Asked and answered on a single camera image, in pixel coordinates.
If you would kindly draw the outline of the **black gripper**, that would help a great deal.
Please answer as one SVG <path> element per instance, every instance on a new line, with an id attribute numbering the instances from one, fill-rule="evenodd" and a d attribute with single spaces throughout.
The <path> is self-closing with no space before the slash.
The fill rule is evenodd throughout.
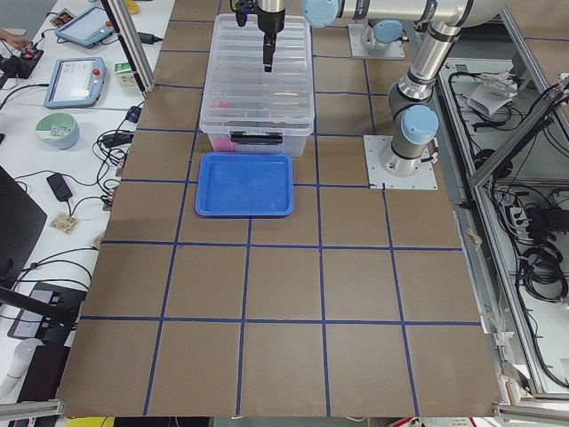
<path id="1" fill-rule="evenodd" d="M 263 37 L 263 67 L 271 72 L 276 50 L 276 34 L 285 24 L 285 0 L 239 0 L 229 2 L 231 11 L 236 15 L 236 23 L 244 27 L 248 17 L 257 16 L 258 28 Z"/>

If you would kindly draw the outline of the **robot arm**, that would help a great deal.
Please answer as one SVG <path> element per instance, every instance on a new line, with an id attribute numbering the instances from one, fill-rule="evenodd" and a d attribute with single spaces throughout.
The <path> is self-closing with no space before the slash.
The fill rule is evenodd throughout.
<path id="1" fill-rule="evenodd" d="M 323 28 L 334 20 L 411 20 L 428 24 L 426 36 L 405 76 L 389 92 L 396 128 L 380 154 L 381 167 L 397 177 L 413 175 L 438 129 L 436 113 L 427 105 L 433 85 L 463 28 L 482 25 L 507 5 L 506 1 L 303 1 L 310 26 Z"/>

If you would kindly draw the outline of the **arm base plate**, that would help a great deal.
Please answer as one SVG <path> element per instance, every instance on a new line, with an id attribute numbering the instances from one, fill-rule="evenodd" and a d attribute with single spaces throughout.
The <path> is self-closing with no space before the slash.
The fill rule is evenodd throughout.
<path id="1" fill-rule="evenodd" d="M 405 52 L 399 40 L 384 44 L 376 40 L 368 24 L 349 24 L 351 56 L 358 59 L 403 60 Z"/>
<path id="2" fill-rule="evenodd" d="M 424 147 L 421 157 L 412 160 L 398 157 L 391 147 L 392 136 L 365 135 L 365 162 L 369 187 L 372 189 L 437 190 L 434 171 L 436 152 Z"/>

